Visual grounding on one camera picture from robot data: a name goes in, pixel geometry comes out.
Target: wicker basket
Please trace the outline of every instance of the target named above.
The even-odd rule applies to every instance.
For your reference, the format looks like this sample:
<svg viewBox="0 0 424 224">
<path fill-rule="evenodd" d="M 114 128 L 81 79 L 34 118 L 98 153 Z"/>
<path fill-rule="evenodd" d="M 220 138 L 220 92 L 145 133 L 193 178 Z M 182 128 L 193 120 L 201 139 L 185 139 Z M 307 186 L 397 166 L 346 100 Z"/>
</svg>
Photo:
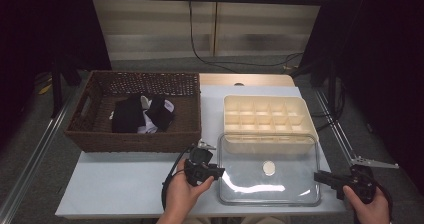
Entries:
<svg viewBox="0 0 424 224">
<path fill-rule="evenodd" d="M 112 133 L 115 103 L 134 93 L 174 104 L 166 132 Z M 181 152 L 201 138 L 199 74 L 93 71 L 65 134 L 85 152 Z"/>
</svg>

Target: cable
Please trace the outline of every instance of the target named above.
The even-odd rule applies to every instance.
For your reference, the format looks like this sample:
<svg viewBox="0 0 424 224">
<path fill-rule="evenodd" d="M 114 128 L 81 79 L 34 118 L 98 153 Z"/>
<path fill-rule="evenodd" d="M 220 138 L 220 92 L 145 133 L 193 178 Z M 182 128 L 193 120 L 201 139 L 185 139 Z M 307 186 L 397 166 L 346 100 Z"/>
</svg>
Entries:
<svg viewBox="0 0 424 224">
<path fill-rule="evenodd" d="M 225 66 L 221 66 L 218 64 L 237 64 L 237 65 L 244 65 L 244 66 L 259 66 L 259 67 L 273 67 L 273 66 L 279 66 L 279 65 L 286 65 L 284 72 L 287 69 L 287 65 L 288 63 L 295 59 L 296 57 L 300 56 L 303 54 L 303 52 L 300 53 L 292 53 L 288 56 L 285 57 L 285 60 L 283 62 L 278 62 L 278 63 L 274 63 L 274 64 L 256 64 L 256 63 L 246 63 L 246 62 L 230 62 L 230 61 L 219 61 L 219 62 L 211 62 L 211 61 L 206 61 L 204 59 L 202 59 L 196 51 L 196 48 L 194 46 L 194 40 L 193 40 L 193 10 L 192 10 L 192 5 L 191 5 L 191 1 L 189 1 L 189 10 L 190 10 L 190 41 L 191 41 L 191 49 L 194 53 L 194 55 L 196 56 L 197 59 L 199 59 L 201 62 L 203 62 L 206 65 L 210 65 L 210 66 L 216 66 L 216 67 L 220 67 L 223 68 L 227 71 L 233 72 L 233 73 L 237 73 L 235 70 L 225 67 Z"/>
<path fill-rule="evenodd" d="M 330 126 L 330 125 L 334 125 L 336 122 L 339 121 L 340 117 L 342 116 L 343 113 L 343 109 L 346 103 L 346 87 L 344 86 L 343 83 L 340 83 L 340 94 L 339 94 L 339 98 L 338 98 L 338 103 L 337 103 L 337 110 L 336 113 L 334 113 L 334 116 L 331 113 L 314 113 L 313 115 L 311 114 L 311 116 L 314 117 L 331 117 L 332 121 L 328 122 L 322 126 L 316 127 L 316 131 L 319 132 L 321 130 L 323 130 L 324 128 Z"/>
<path fill-rule="evenodd" d="M 168 176 L 166 177 L 165 181 L 162 183 L 163 186 L 162 186 L 161 198 L 162 198 L 163 210 L 165 210 L 165 207 L 166 207 L 166 192 L 168 191 L 169 183 L 171 183 L 172 178 L 174 177 L 174 175 L 172 173 L 174 172 L 175 167 L 178 165 L 178 162 L 181 160 L 181 157 L 184 155 L 184 153 L 188 152 L 192 148 L 193 148 L 193 146 L 188 146 L 184 149 L 184 151 L 182 151 L 180 153 L 180 155 L 178 155 L 177 159 L 174 162 L 174 165 L 172 166 L 171 170 L 168 173 Z"/>
<path fill-rule="evenodd" d="M 179 171 L 175 172 L 175 173 L 174 173 L 174 175 L 172 175 L 172 177 L 176 176 L 176 175 L 177 175 L 178 173 L 180 173 L 180 172 L 187 171 L 187 170 L 191 170 L 191 169 L 193 169 L 193 167 L 190 167 L 190 168 L 184 168 L 184 169 L 182 169 L 182 170 L 179 170 Z"/>
</svg>

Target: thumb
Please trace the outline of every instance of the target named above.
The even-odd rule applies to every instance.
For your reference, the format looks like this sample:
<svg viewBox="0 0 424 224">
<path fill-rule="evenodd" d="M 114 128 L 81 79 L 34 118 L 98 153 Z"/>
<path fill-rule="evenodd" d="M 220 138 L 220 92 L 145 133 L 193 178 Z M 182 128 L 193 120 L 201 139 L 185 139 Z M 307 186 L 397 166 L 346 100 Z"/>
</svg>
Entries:
<svg viewBox="0 0 424 224">
<path fill-rule="evenodd" d="M 203 192 L 207 191 L 212 186 L 213 180 L 214 180 L 213 176 L 210 176 L 202 184 L 195 187 L 194 190 L 196 195 L 200 196 Z"/>
<path fill-rule="evenodd" d="M 361 199 L 356 195 L 356 193 L 349 186 L 343 187 L 343 192 L 345 193 L 347 199 L 349 199 L 350 204 L 352 204 L 353 208 L 359 212 L 363 208 L 365 208 L 365 204 L 361 201 Z"/>
</svg>

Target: table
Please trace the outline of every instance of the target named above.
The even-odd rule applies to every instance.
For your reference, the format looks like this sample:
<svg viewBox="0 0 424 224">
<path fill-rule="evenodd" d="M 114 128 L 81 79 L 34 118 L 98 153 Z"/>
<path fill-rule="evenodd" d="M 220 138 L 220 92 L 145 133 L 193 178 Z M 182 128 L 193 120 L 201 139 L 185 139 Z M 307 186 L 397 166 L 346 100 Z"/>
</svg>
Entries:
<svg viewBox="0 0 424 224">
<path fill-rule="evenodd" d="M 293 80 L 282 75 L 201 74 L 200 82 L 202 138 L 213 146 L 223 131 L 222 119 L 218 117 L 222 116 L 223 95 L 236 92 L 300 96 Z M 234 83 L 245 86 L 230 86 Z M 320 168 L 329 171 L 320 146 L 319 151 Z M 163 211 L 161 183 L 177 155 L 82 152 L 56 215 L 70 219 L 158 217 Z M 211 162 L 216 163 L 216 153 Z M 325 185 L 321 186 L 321 202 L 315 207 L 243 207 L 221 204 L 216 184 L 199 198 L 190 216 L 305 215 L 345 211 L 343 202 L 336 199 L 335 191 Z"/>
</svg>

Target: human hand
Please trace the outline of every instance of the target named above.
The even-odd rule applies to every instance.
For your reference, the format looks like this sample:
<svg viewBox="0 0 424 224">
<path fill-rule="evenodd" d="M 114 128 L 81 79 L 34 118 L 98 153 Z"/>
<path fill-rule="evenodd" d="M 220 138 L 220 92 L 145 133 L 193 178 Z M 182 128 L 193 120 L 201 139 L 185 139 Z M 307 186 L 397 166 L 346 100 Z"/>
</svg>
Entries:
<svg viewBox="0 0 424 224">
<path fill-rule="evenodd" d="M 164 223 L 182 223 L 190 210 L 194 207 L 199 196 L 207 191 L 214 178 L 209 177 L 199 186 L 193 187 L 187 182 L 184 173 L 184 162 L 182 159 L 178 162 L 177 172 L 169 184 L 166 193 L 166 208 L 160 217 L 158 224 Z"/>
<path fill-rule="evenodd" d="M 349 186 L 343 187 L 347 199 L 355 209 L 361 224 L 389 224 L 389 203 L 383 192 L 377 187 L 374 199 L 370 204 L 364 204 Z"/>
</svg>

